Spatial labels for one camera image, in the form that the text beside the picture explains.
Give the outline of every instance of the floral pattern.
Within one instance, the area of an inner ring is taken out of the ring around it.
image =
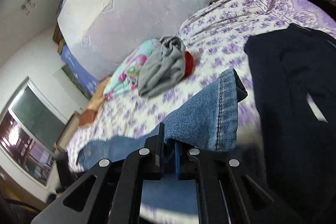
[[[177,33],[187,50],[198,56],[193,74],[154,98],[140,98],[137,90],[132,90],[105,102],[92,126],[78,130],[71,139],[67,147],[70,168],[81,169],[76,165],[77,156],[89,141],[107,140],[116,134],[138,138],[149,133],[228,68],[235,68],[248,91],[247,98],[238,104],[239,137],[253,133],[261,138],[244,45],[251,35],[284,29],[291,22],[336,36],[336,22],[306,0],[219,0],[198,11]],[[142,210],[150,213],[148,208]]]

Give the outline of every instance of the pillow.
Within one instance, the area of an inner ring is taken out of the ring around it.
[[[147,40],[132,52],[113,73],[105,87],[104,96],[111,100],[138,87],[138,76],[142,66],[155,49],[161,47],[157,39]]]

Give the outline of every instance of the gray cloth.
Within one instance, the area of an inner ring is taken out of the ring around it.
[[[138,93],[152,97],[176,85],[185,74],[185,45],[178,37],[169,37],[152,53],[139,74]]]

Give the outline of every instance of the wooden headboard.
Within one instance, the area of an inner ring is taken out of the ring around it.
[[[58,45],[57,52],[59,55],[62,53],[63,45],[65,44],[65,40],[63,38],[62,32],[59,28],[58,23],[56,24],[54,35],[52,36],[54,42]]]

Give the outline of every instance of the silver screw head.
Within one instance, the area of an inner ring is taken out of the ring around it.
[[[108,166],[110,164],[110,161],[108,160],[108,159],[101,159],[100,161],[99,161],[99,166],[100,167],[106,167],[106,166]]]
[[[196,156],[200,153],[200,151],[197,148],[192,148],[189,150],[189,154]]]
[[[229,164],[230,164],[230,166],[232,166],[232,167],[237,167],[237,166],[239,165],[239,160],[237,160],[237,159],[235,159],[235,158],[230,159],[230,160],[229,160]]]
[[[139,150],[140,155],[148,155],[149,154],[149,149],[148,148],[141,148]]]

